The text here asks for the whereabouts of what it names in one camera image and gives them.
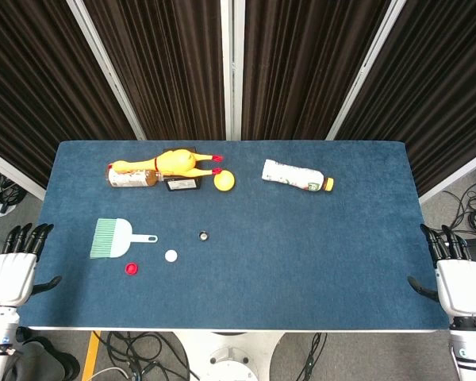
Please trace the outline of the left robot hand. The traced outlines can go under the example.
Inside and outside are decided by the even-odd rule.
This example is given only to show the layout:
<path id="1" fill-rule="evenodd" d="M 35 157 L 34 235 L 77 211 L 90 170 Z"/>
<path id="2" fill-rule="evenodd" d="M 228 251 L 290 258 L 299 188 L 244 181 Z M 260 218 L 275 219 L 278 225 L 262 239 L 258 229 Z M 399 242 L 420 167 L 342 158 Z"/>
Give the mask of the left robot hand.
<path id="1" fill-rule="evenodd" d="M 0 253 L 0 306 L 17 308 L 61 282 L 57 275 L 46 283 L 34 283 L 36 266 L 53 228 L 53 224 L 33 227 L 28 223 L 9 231 Z"/>

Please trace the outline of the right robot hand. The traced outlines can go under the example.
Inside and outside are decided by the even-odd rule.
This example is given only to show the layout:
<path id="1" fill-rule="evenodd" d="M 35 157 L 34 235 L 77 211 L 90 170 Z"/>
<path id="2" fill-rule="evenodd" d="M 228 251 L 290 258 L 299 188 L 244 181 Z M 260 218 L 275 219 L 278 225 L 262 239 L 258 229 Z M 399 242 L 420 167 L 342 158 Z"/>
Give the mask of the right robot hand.
<path id="1" fill-rule="evenodd" d="M 450 318 L 476 318 L 476 261 L 467 242 L 448 226 L 442 233 L 420 225 L 428 244 L 436 278 L 435 290 L 423 287 L 413 276 L 408 283 L 418 294 L 437 302 Z"/>

